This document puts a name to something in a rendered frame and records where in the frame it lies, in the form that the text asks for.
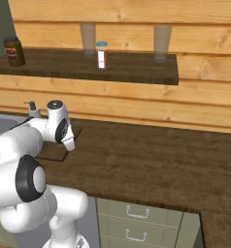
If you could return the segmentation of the dark jar with red label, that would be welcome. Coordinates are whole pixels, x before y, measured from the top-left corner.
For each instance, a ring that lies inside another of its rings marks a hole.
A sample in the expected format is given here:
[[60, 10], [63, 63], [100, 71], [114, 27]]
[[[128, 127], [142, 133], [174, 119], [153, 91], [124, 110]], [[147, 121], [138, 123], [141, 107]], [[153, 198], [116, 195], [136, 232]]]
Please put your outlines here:
[[4, 48], [12, 67], [19, 67], [25, 64], [25, 58], [21, 42], [17, 36], [6, 37], [4, 39]]

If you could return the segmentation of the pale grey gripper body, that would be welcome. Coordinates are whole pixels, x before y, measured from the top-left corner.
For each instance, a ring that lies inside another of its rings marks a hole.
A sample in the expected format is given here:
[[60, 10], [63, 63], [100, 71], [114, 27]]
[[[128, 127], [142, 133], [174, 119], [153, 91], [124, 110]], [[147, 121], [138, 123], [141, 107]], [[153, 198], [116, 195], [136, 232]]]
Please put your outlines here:
[[73, 131], [71, 128], [67, 130], [67, 134], [65, 137], [61, 140], [61, 142], [64, 144], [67, 151], [72, 151], [75, 149], [75, 136], [73, 134]]

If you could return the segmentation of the pale green cabinet panel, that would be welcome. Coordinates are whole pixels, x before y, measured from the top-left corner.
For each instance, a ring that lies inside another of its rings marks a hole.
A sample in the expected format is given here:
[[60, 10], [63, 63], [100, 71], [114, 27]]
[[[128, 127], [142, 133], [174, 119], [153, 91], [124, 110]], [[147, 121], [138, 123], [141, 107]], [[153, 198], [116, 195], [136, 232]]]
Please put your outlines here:
[[204, 248], [198, 214], [183, 214], [175, 248]]

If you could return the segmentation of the spice jar with blue lid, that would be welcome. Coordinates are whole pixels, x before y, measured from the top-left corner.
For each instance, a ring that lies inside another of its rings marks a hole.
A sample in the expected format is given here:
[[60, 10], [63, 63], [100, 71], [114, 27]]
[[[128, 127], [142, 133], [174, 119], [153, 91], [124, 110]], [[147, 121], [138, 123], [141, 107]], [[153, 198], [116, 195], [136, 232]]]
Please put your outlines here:
[[108, 67], [107, 47], [108, 43], [105, 41], [99, 41], [96, 43], [98, 68], [101, 70], [106, 70]]

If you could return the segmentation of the grey soap dispenser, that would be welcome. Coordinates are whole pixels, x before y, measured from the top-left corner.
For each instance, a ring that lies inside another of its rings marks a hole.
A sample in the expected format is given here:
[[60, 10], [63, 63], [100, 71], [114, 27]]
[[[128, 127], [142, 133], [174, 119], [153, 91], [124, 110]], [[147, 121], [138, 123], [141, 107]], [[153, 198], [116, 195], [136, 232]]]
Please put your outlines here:
[[30, 102], [28, 102], [28, 105], [29, 105], [28, 115], [30, 117], [40, 118], [41, 117], [41, 113], [36, 108], [35, 102], [34, 101], [30, 101]]

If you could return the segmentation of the grey sink basin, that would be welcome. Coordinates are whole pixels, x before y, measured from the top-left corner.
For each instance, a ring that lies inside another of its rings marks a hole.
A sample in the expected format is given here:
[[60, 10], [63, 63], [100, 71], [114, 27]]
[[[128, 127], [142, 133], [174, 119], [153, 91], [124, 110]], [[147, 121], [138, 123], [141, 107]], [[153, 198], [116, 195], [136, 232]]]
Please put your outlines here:
[[23, 116], [0, 114], [0, 136], [24, 122], [26, 119], [27, 117]]

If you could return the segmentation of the dark wooden wall shelf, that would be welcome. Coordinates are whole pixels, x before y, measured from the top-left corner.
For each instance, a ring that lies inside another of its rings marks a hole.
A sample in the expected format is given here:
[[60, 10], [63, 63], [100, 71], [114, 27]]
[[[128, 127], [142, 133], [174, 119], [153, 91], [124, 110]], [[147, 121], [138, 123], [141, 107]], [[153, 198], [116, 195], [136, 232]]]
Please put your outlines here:
[[108, 52], [108, 68], [98, 68], [95, 55], [82, 50], [24, 50], [25, 64], [11, 67], [6, 55], [0, 56], [0, 75], [42, 78], [70, 78], [148, 84], [179, 84], [176, 54], [167, 54], [164, 63], [154, 61], [152, 53]]

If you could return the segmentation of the dark wooden cutting board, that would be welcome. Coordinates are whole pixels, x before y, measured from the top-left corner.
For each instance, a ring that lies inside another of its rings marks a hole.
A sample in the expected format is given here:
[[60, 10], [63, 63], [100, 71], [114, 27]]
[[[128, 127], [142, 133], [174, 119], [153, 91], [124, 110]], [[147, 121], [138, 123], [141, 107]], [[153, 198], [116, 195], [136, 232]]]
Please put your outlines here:
[[[75, 126], [72, 128], [75, 136], [75, 147], [78, 147], [78, 138], [83, 128], [81, 126]], [[66, 149], [63, 143], [57, 144], [55, 142], [44, 142], [41, 152], [36, 156], [36, 159], [42, 159], [47, 161], [63, 162], [69, 151]]]

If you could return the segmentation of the translucent shelf bracket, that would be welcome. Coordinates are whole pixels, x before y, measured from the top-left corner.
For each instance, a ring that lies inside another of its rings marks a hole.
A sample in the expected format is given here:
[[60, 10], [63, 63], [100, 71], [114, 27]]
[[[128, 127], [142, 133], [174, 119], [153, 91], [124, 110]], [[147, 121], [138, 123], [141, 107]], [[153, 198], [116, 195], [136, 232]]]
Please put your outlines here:
[[153, 27], [153, 53], [156, 62], [166, 61], [171, 34], [171, 25], [155, 25]]
[[86, 55], [93, 55], [96, 49], [96, 24], [82, 23], [82, 47]]

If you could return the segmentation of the pale green drawer front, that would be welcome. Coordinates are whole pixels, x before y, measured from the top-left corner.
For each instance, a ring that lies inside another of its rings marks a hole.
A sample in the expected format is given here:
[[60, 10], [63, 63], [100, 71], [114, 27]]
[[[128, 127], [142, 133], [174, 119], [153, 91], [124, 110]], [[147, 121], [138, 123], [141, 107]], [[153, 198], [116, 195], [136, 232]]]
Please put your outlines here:
[[[100, 234], [116, 238], [123, 241], [129, 241], [136, 244], [148, 245], [161, 248], [175, 248], [178, 237], [178, 228], [164, 227], [151, 225], [146, 223], [127, 221], [109, 217], [106, 215], [99, 215]], [[130, 230], [130, 235], [133, 237], [142, 238], [143, 233], [148, 233], [145, 242], [135, 242], [126, 239], [125, 230]]]
[[99, 212], [128, 220], [178, 228], [182, 212], [122, 201], [97, 201]]

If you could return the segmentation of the grey appliance front panel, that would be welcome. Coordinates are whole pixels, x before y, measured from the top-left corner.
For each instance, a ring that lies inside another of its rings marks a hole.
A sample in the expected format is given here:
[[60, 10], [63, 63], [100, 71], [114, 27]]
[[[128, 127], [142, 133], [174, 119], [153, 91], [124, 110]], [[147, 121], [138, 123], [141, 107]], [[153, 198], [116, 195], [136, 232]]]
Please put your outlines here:
[[[76, 221], [79, 233], [86, 239], [90, 248], [100, 248], [96, 199], [88, 198], [88, 208], [84, 216]], [[18, 248], [42, 248], [50, 239], [50, 227], [43, 224], [28, 232], [14, 233]]]

